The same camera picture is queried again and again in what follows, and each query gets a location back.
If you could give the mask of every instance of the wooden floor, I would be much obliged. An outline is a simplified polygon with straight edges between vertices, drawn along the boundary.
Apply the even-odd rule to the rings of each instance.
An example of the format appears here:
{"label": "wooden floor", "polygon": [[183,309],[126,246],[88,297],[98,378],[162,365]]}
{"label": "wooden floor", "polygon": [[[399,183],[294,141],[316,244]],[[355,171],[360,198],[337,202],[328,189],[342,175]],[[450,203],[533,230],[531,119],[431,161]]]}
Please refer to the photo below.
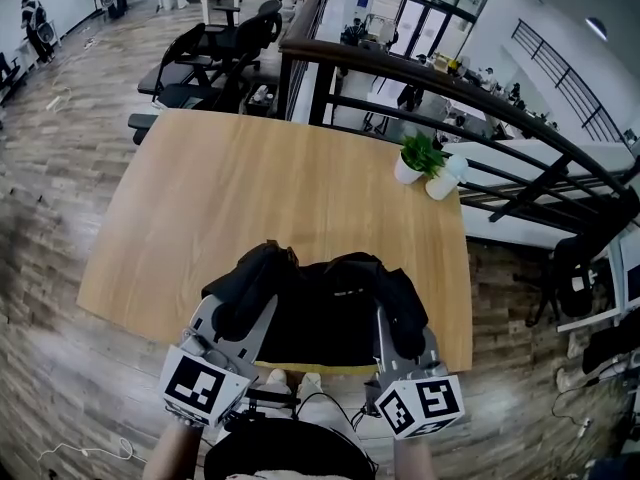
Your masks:
{"label": "wooden floor", "polygon": [[[116,450],[120,436],[145,457],[168,421],[154,391],[166,348],[86,313],[75,300],[109,200],[135,154],[127,117],[150,100],[136,92],[137,81],[199,13],[190,6],[154,15],[149,6],[116,23],[81,27],[7,106],[0,158],[46,189],[45,203],[20,188],[10,194],[13,178],[0,167],[0,312],[9,319],[0,323],[0,462],[16,479],[48,468],[61,478],[139,478],[136,460],[87,459],[65,449],[45,456],[41,469],[36,459],[61,442]],[[85,51],[92,35],[95,44]],[[56,95],[71,99],[57,114],[45,111]],[[555,372],[570,363],[567,338],[547,324],[524,326],[536,293],[512,281],[513,273],[533,274],[535,264],[477,244],[469,245],[469,261],[474,368],[461,376],[467,415],[432,440],[440,477],[548,479],[604,456],[625,406],[622,387],[610,382],[566,395],[561,412],[594,420],[576,440],[577,428],[550,414]],[[364,379],[324,380],[350,415],[362,405]],[[386,425],[365,419],[359,433],[380,476],[391,475]]]}

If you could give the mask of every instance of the potted plant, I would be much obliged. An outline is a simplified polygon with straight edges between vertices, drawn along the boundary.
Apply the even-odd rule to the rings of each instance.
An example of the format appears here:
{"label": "potted plant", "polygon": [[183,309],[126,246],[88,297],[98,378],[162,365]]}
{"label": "potted plant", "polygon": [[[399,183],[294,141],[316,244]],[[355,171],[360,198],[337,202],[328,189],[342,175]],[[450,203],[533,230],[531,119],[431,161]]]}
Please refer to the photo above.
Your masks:
{"label": "potted plant", "polygon": [[423,174],[432,178],[444,166],[442,153],[433,147],[433,139],[418,131],[406,136],[394,170],[396,179],[405,184],[416,181]]}

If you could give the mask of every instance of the green plant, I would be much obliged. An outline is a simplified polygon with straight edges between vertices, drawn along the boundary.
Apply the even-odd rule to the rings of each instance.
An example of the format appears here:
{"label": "green plant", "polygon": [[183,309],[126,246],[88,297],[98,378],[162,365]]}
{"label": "green plant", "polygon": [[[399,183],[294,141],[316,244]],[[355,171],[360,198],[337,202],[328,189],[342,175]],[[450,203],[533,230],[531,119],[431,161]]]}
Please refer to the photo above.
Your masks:
{"label": "green plant", "polygon": [[406,136],[403,141],[402,160],[414,171],[432,178],[444,166],[442,152],[433,147],[433,139],[418,131],[415,137]]}

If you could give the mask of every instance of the ceiling light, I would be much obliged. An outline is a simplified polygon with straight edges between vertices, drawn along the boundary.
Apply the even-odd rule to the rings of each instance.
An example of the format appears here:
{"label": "ceiling light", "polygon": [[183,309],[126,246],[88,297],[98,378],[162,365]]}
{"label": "ceiling light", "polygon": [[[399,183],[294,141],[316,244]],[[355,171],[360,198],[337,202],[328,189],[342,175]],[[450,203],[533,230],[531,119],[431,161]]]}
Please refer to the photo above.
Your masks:
{"label": "ceiling light", "polygon": [[607,29],[598,18],[587,18],[585,21],[587,22],[587,25],[591,27],[591,30],[598,34],[600,39],[603,41],[607,40]]}

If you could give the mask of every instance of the black metal railing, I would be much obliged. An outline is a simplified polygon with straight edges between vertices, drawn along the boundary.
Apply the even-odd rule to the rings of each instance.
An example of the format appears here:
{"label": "black metal railing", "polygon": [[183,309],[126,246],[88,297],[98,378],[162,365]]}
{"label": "black metal railing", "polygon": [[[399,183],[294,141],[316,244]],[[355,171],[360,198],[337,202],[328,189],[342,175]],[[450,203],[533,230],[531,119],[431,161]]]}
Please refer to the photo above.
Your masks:
{"label": "black metal railing", "polygon": [[601,142],[624,142],[622,134],[584,80],[535,30],[524,21],[511,34],[515,40],[551,78],[571,108],[580,118],[592,140]]}
{"label": "black metal railing", "polygon": [[[307,0],[305,6],[314,3],[316,7],[319,7],[321,1]],[[461,199],[462,204],[490,212],[489,219],[492,222],[509,215],[578,233],[594,225],[598,219],[606,218],[607,215],[610,215],[609,212],[617,211],[620,205],[626,204],[626,198],[631,189],[625,188],[621,180],[619,181],[617,178],[621,173],[615,173],[616,177],[612,176],[584,151],[541,120],[532,118],[526,112],[481,88],[466,83],[464,80],[455,79],[435,69],[425,68],[416,62],[387,55],[380,51],[314,39],[313,23],[316,22],[319,12],[321,15],[321,11],[314,8],[301,12],[294,26],[289,29],[289,33],[280,43],[280,51],[283,56],[280,90],[283,91],[284,85],[284,95],[287,96],[284,98],[281,96],[282,99],[279,100],[281,102],[281,105],[278,106],[280,119],[290,118],[292,107],[295,105],[297,93],[293,92],[293,87],[288,82],[292,79],[295,63],[304,63],[304,65],[316,63],[318,71],[308,120],[311,125],[393,142],[389,137],[381,134],[379,128],[374,129],[374,132],[365,132],[362,129],[334,125],[332,119],[325,122],[327,105],[357,109],[457,135],[464,141],[481,144],[539,169],[539,175],[528,179],[524,175],[521,176],[492,165],[468,160],[472,170],[497,176],[511,183],[508,189],[500,184],[487,186],[473,182],[461,184],[464,189],[493,198],[491,203],[472,197]],[[369,102],[366,99],[332,93],[331,86],[338,69],[342,72],[349,70],[349,77],[352,71],[359,71],[396,80],[413,88],[421,88],[432,94],[470,105],[516,127],[522,131],[523,135],[526,134],[538,139],[559,152],[560,156],[549,165],[509,147],[509,141],[493,140],[484,134],[458,128],[438,119],[403,110],[395,105],[393,107],[385,106]],[[569,166],[574,163],[586,171],[587,178],[569,175]],[[622,178],[628,181],[629,176],[622,173]],[[513,189],[514,184],[519,187],[518,190]]]}

